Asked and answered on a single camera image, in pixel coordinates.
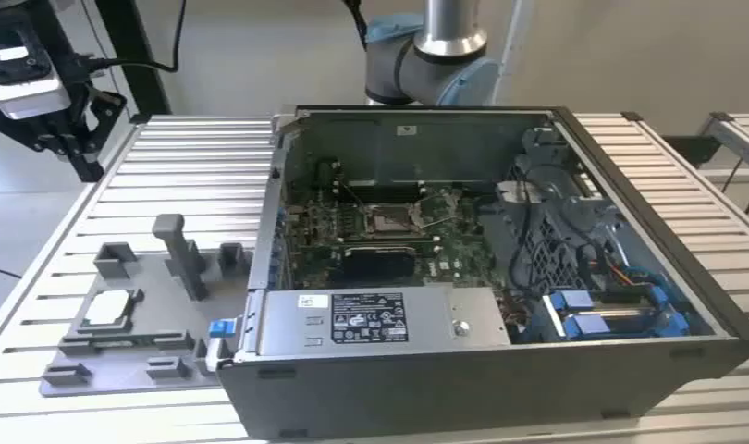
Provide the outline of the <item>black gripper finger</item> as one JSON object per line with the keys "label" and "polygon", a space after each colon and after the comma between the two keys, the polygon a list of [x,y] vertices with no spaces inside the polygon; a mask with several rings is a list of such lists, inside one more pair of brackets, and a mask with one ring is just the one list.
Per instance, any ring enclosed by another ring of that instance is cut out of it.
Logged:
{"label": "black gripper finger", "polygon": [[57,155],[68,154],[66,144],[60,137],[57,114],[14,120],[0,110],[0,133],[37,153],[50,151]]}
{"label": "black gripper finger", "polygon": [[127,106],[116,92],[70,86],[70,160],[94,162]]}

